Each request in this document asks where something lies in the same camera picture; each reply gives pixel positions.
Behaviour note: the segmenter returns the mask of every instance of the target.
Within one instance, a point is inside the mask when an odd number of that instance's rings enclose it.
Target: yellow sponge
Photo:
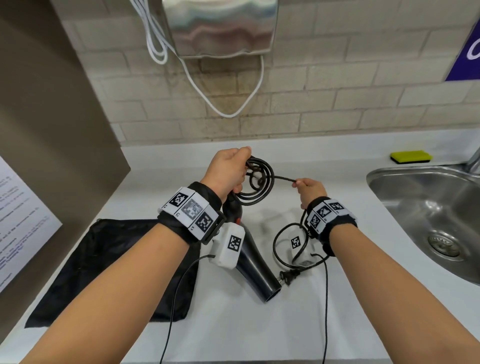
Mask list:
[[[396,164],[408,163],[428,163],[432,156],[423,150],[413,150],[409,152],[394,152],[390,154],[390,159]]]

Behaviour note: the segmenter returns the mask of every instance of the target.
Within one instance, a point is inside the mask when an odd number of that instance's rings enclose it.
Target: purple sign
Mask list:
[[[480,21],[456,59],[447,81],[480,80]]]

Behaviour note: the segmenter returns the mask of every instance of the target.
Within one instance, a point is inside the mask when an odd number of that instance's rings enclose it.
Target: brick wall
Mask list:
[[[479,18],[478,0],[280,0],[264,84],[235,119],[206,106],[175,56],[166,66],[149,59],[129,0],[52,2],[124,146],[480,123],[480,82],[442,82]],[[212,102],[233,113],[260,62],[188,66]]]

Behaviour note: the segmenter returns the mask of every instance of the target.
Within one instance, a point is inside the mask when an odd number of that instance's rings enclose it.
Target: white cord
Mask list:
[[[255,94],[260,89],[260,86],[262,85],[262,82],[264,80],[264,73],[265,73],[264,57],[260,56],[260,61],[262,64],[262,72],[260,73],[260,79],[258,81],[257,87],[253,90],[252,94],[248,96],[248,98],[245,100],[245,102],[240,107],[240,109],[237,110],[237,112],[230,115],[224,114],[220,112],[215,106],[213,106],[212,102],[207,98],[207,96],[205,96],[205,94],[195,84],[192,77],[190,76],[190,72],[188,72],[188,68],[187,68],[187,65],[185,64],[185,61],[177,55],[177,53],[175,52],[175,49],[165,39],[165,32],[163,31],[162,27],[158,23],[157,19],[151,15],[150,8],[148,6],[148,0],[130,0],[130,3],[132,3],[132,6],[135,8],[135,10],[137,11],[138,15],[140,16],[144,24],[148,53],[150,54],[152,59],[158,64],[161,64],[161,65],[166,64],[168,61],[168,49],[170,49],[173,52],[173,54],[175,54],[180,60],[180,62],[182,63],[183,69],[185,70],[187,78],[192,84],[193,88],[199,93],[199,95],[205,100],[205,102],[208,104],[208,106],[212,108],[213,111],[215,111],[218,115],[223,116],[224,118],[235,118],[236,116],[240,115],[242,110],[245,108],[245,106],[247,106],[247,104],[255,96]],[[160,43],[160,46],[162,47],[161,51],[158,51],[155,48],[155,45],[152,39],[152,31],[155,38],[157,39],[157,41]]]

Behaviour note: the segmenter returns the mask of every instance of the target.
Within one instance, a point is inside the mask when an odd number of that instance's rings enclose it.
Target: brown partition wall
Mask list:
[[[0,293],[2,342],[129,171],[48,0],[0,1],[0,156],[63,223]]]

